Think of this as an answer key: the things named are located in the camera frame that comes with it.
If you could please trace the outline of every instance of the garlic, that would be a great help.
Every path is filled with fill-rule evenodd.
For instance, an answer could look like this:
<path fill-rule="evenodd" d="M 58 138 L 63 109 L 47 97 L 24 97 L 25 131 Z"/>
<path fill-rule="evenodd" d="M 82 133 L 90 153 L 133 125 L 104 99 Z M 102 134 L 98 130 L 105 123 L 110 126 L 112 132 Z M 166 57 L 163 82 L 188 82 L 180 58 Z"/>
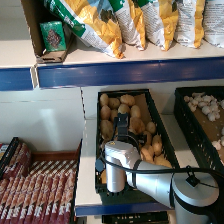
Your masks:
<path fill-rule="evenodd" d="M 204 102 L 207 102 L 207 103 L 209 103 L 212 100 L 211 97 L 207 96 L 207 95 L 203 96 L 202 99 L 203 99 Z"/>
<path fill-rule="evenodd" d="M 209 106 L 204 106 L 202 108 L 202 113 L 205 114 L 205 115 L 208 115 L 209 113 L 211 113 L 211 110 L 210 110 Z"/>
<path fill-rule="evenodd" d="M 221 145 L 224 146 L 224 136 L 221 137 Z"/>
<path fill-rule="evenodd" d="M 202 98 L 200 96 L 196 96 L 194 99 L 197 100 L 198 102 L 202 101 Z"/>
<path fill-rule="evenodd" d="M 186 103 L 188 103 L 188 102 L 190 101 L 189 96 L 185 96 L 185 97 L 184 97 L 184 101 L 185 101 Z"/>
<path fill-rule="evenodd" d="M 218 111 L 213 112 L 213 114 L 215 115 L 215 119 L 219 119 L 220 118 L 220 114 Z"/>
<path fill-rule="evenodd" d="M 216 104 L 216 105 L 211 105 L 210 106 L 210 110 L 213 112 L 217 112 L 218 111 L 218 105 Z"/>
<path fill-rule="evenodd" d="M 214 114 L 214 113 L 209 113 L 209 114 L 208 114 L 208 119 L 209 119 L 210 121 L 215 121 L 215 114 Z"/>
<path fill-rule="evenodd" d="M 205 103 L 205 102 L 199 102 L 199 103 L 198 103 L 198 107 L 199 107 L 199 108 L 202 108 L 202 107 L 204 107 L 204 106 L 207 106 L 207 103 Z"/>
<path fill-rule="evenodd" d="M 192 103 L 194 106 L 197 106 L 197 105 L 198 105 L 198 101 L 195 100 L 195 99 L 193 99 L 193 100 L 191 101 L 191 103 Z"/>
<path fill-rule="evenodd" d="M 213 141 L 212 145 L 216 148 L 216 150 L 221 149 L 220 140 L 219 141 Z"/>
<path fill-rule="evenodd" d="M 205 93 L 192 93 L 192 97 L 203 96 Z"/>
<path fill-rule="evenodd" d="M 224 109 L 224 100 L 222 100 L 222 101 L 220 102 L 220 105 L 221 105 L 222 109 Z"/>
<path fill-rule="evenodd" d="M 216 102 L 215 100 L 212 100 L 212 101 L 210 102 L 210 105 L 217 105 L 217 102 Z"/>

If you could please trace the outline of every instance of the red packaged meat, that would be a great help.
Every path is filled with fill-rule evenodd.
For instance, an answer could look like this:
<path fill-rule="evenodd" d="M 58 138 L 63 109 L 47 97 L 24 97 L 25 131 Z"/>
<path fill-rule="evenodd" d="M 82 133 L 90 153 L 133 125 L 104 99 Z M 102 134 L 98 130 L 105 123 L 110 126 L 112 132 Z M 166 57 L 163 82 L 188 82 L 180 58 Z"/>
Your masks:
<path fill-rule="evenodd" d="M 61 198 L 63 195 L 64 187 L 65 187 L 65 182 L 66 182 L 66 176 L 64 173 L 60 175 L 60 180 L 58 183 L 58 188 L 55 194 L 54 198 L 54 204 L 52 207 L 52 212 L 51 212 L 51 218 L 50 218 L 50 224 L 55 224 L 57 217 L 58 217 L 58 211 L 59 211 L 59 206 L 61 203 Z"/>
<path fill-rule="evenodd" d="M 4 224 L 4 222 L 5 222 L 5 219 L 6 219 L 6 216 L 8 214 L 10 205 L 11 205 L 12 200 L 13 200 L 13 197 L 16 193 L 16 189 L 17 189 L 17 186 L 19 184 L 19 181 L 20 181 L 20 178 L 16 177 L 14 182 L 13 182 L 13 185 L 10 189 L 8 198 L 7 198 L 6 203 L 5 203 L 5 207 L 4 207 L 4 209 L 2 211 L 2 214 L 1 214 L 0 224 Z"/>
<path fill-rule="evenodd" d="M 2 201 L 1 201 L 1 205 L 0 205 L 0 215 L 2 215 L 3 209 L 5 207 L 5 204 L 6 204 L 6 201 L 8 199 L 9 193 L 10 193 L 11 188 L 13 186 L 14 180 L 15 180 L 15 178 L 13 178 L 13 177 L 9 178 L 9 184 L 7 186 L 7 189 L 5 190 L 5 193 L 2 197 Z"/>
<path fill-rule="evenodd" d="M 24 181 L 25 181 L 25 178 L 24 177 L 21 177 L 20 180 L 19 180 L 19 183 L 18 183 L 18 186 L 17 186 L 17 189 L 16 189 L 16 192 L 14 194 L 14 197 L 13 197 L 13 200 L 12 200 L 12 203 L 9 205 L 9 210 L 8 210 L 8 214 L 6 216 L 6 221 L 5 221 L 5 224 L 10 224 L 10 221 L 11 221 L 11 218 L 12 218 L 12 215 L 13 215 L 13 211 L 16 207 L 16 204 L 17 204 L 17 201 L 19 199 L 19 195 L 21 193 L 21 190 L 22 190 L 22 187 L 23 187 L 23 184 L 24 184 Z"/>
<path fill-rule="evenodd" d="M 47 208 L 48 197 L 51 191 L 52 182 L 53 178 L 51 176 L 48 176 L 44 187 L 43 197 L 39 205 L 39 209 L 36 214 L 34 224 L 41 224 L 43 222 L 44 214 Z"/>
<path fill-rule="evenodd" d="M 14 209 L 11 224 L 23 223 L 26 217 L 27 209 L 33 194 L 33 189 L 36 183 L 36 177 L 28 176 L 24 182 L 22 193 L 19 196 L 16 208 Z"/>
<path fill-rule="evenodd" d="M 42 201 L 42 198 L 43 198 L 43 195 L 44 195 L 44 189 L 45 189 L 46 182 L 47 182 L 47 176 L 44 177 L 44 180 L 43 180 L 43 183 L 42 183 L 42 186 L 41 186 L 41 189 L 40 189 L 40 193 L 39 193 L 39 195 L 38 195 L 38 199 L 37 199 L 36 207 L 35 207 L 35 210 L 34 210 L 34 215 L 33 215 L 32 224 L 35 223 L 35 220 L 36 220 L 37 215 L 38 215 L 38 213 L 39 213 L 39 209 L 40 209 L 41 201 Z"/>
<path fill-rule="evenodd" d="M 43 180 L 44 180 L 44 175 L 39 175 L 37 177 L 37 181 L 36 181 L 35 187 L 33 189 L 33 194 L 32 194 L 32 197 L 31 197 L 30 205 L 28 207 L 26 218 L 24 220 L 25 224 L 31 224 L 32 223 L 33 216 L 34 216 L 34 211 L 35 211 L 35 208 L 36 208 L 36 203 L 37 203 L 37 200 L 38 200 L 38 196 L 40 194 L 40 190 L 41 190 Z"/>
<path fill-rule="evenodd" d="M 3 195 L 5 193 L 6 188 L 8 187 L 9 184 L 9 180 L 8 179 L 3 179 L 1 180 L 1 184 L 0 184 L 0 202 L 3 198 Z"/>
<path fill-rule="evenodd" d="M 65 200 L 64 224 L 69 223 L 69 218 L 71 215 L 71 203 L 73 200 L 74 186 L 75 186 L 75 173 L 71 172 L 68 177 L 68 190 L 66 192 L 66 200 Z"/>
<path fill-rule="evenodd" d="M 53 183 L 52 183 L 52 187 L 51 187 L 51 192 L 48 198 L 48 202 L 47 202 L 47 208 L 46 208 L 46 212 L 44 215 L 44 219 L 43 219 L 43 224 L 48 224 L 50 217 L 51 217 L 51 211 L 52 211 L 52 207 L 54 204 L 54 198 L 55 198 L 55 194 L 57 191 L 57 187 L 58 187 L 58 183 L 59 183 L 59 176 L 56 175 L 53 178 Z"/>

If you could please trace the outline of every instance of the chip bag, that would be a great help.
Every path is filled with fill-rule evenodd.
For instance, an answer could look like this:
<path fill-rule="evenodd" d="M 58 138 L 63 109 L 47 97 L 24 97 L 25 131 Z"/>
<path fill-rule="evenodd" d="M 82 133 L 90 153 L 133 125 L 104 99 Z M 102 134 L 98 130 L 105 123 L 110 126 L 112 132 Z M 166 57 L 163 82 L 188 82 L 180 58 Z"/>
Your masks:
<path fill-rule="evenodd" d="M 83 42 L 122 58 L 121 31 L 108 0 L 41 0 Z"/>
<path fill-rule="evenodd" d="M 203 27 L 205 40 L 224 48 L 224 1 L 205 0 Z"/>
<path fill-rule="evenodd" d="M 192 48 L 201 46 L 204 6 L 205 0 L 177 0 L 179 20 L 174 39 L 181 45 Z"/>
<path fill-rule="evenodd" d="M 178 20 L 174 0 L 138 0 L 145 22 L 146 37 L 162 50 L 169 50 Z"/>
<path fill-rule="evenodd" d="M 144 50 L 145 24 L 138 4 L 133 0 L 109 1 L 117 17 L 123 41 L 135 45 L 139 50 Z"/>

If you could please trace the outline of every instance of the black plastic tray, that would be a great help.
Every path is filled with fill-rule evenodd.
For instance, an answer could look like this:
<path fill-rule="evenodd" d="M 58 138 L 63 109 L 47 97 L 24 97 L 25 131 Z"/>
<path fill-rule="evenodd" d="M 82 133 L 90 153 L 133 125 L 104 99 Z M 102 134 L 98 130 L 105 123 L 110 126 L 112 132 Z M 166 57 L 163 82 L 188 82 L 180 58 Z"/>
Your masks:
<path fill-rule="evenodd" d="M 105 224 L 169 224 L 167 212 L 147 212 L 135 214 L 103 215 Z"/>
<path fill-rule="evenodd" d="M 206 95 L 213 95 L 221 100 L 224 99 L 223 90 L 224 88 L 220 86 L 177 88 L 175 91 L 174 115 L 199 167 L 215 169 L 224 174 L 224 166 L 216 149 L 211 144 L 194 113 L 191 112 L 184 101 L 184 96 L 191 96 L 194 92 L 205 92 Z"/>
<path fill-rule="evenodd" d="M 156 124 L 157 134 L 159 134 L 162 138 L 162 143 L 163 143 L 162 152 L 164 153 L 165 158 L 167 158 L 170 161 L 173 168 L 180 168 L 179 163 L 176 159 L 176 155 L 174 153 L 174 148 L 170 143 L 170 139 L 166 133 L 166 129 L 163 126 L 162 120 L 159 116 L 159 113 L 156 109 L 155 103 L 154 103 L 148 89 L 130 90 L 130 91 L 99 92 L 98 93 L 96 158 L 98 158 L 101 153 L 100 145 L 102 143 L 102 138 L 100 136 L 100 116 L 99 116 L 100 103 L 99 103 L 99 99 L 103 93 L 106 93 L 109 98 L 116 98 L 116 97 L 120 97 L 125 94 L 129 94 L 132 96 L 145 94 L 145 98 L 146 98 L 146 102 L 148 105 L 149 113 L 151 115 L 151 119 Z M 127 183 L 126 183 L 123 191 L 121 191 L 119 193 L 111 193 L 107 190 L 107 185 L 101 183 L 100 176 L 101 176 L 101 174 L 97 170 L 95 170 L 95 189 L 96 189 L 96 193 L 99 193 L 101 195 L 101 197 L 105 196 L 105 195 L 108 197 L 108 196 L 119 196 L 119 195 L 127 194 L 127 195 L 130 195 L 130 197 L 142 198 L 142 200 L 144 200 L 144 201 L 148 201 L 151 199 L 151 197 L 149 197 L 148 195 L 146 195 L 136 189 L 134 190 Z"/>

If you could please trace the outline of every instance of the garlic bulb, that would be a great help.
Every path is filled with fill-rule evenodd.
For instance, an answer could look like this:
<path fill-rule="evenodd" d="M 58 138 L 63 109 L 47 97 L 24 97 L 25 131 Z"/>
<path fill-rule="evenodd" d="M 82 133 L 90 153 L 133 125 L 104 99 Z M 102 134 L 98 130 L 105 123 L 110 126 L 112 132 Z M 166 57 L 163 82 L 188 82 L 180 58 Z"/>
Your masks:
<path fill-rule="evenodd" d="M 207 103 L 205 103 L 205 102 L 203 102 L 203 101 L 198 103 L 198 107 L 199 107 L 199 108 L 202 108 L 202 107 L 204 107 L 204 106 L 207 106 Z"/>
<path fill-rule="evenodd" d="M 221 145 L 224 146 L 224 136 L 221 137 Z"/>
<path fill-rule="evenodd" d="M 193 100 L 191 101 L 191 103 L 192 103 L 194 106 L 197 106 L 197 105 L 198 105 L 198 101 L 195 100 L 195 99 L 193 99 Z"/>
<path fill-rule="evenodd" d="M 184 101 L 185 101 L 186 103 L 188 103 L 188 102 L 190 101 L 189 96 L 185 96 L 185 97 L 184 97 Z"/>
<path fill-rule="evenodd" d="M 213 112 L 213 114 L 215 115 L 215 119 L 216 119 L 216 120 L 220 118 L 220 114 L 219 114 L 218 111 Z"/>
<path fill-rule="evenodd" d="M 224 100 L 222 100 L 222 101 L 220 102 L 220 105 L 221 105 L 222 109 L 224 109 Z"/>
<path fill-rule="evenodd" d="M 213 141 L 212 145 L 216 148 L 216 150 L 221 149 L 220 141 Z"/>
<path fill-rule="evenodd" d="M 202 98 L 200 96 L 196 96 L 194 99 L 197 100 L 198 102 L 202 101 Z"/>
<path fill-rule="evenodd" d="M 207 102 L 207 103 L 209 103 L 212 100 L 211 97 L 207 96 L 207 95 L 203 96 L 202 99 L 203 99 L 204 102 Z"/>
<path fill-rule="evenodd" d="M 202 113 L 205 114 L 205 115 L 208 115 L 209 113 L 211 113 L 211 110 L 210 110 L 209 106 L 204 106 L 202 108 Z"/>
<path fill-rule="evenodd" d="M 215 111 L 215 112 L 217 112 L 218 111 L 218 105 L 216 104 L 216 105 L 211 105 L 210 106 L 210 110 L 213 112 L 213 111 Z"/>
<path fill-rule="evenodd" d="M 210 121 L 215 121 L 215 114 L 214 114 L 214 113 L 209 113 L 209 114 L 208 114 L 208 119 L 209 119 Z"/>

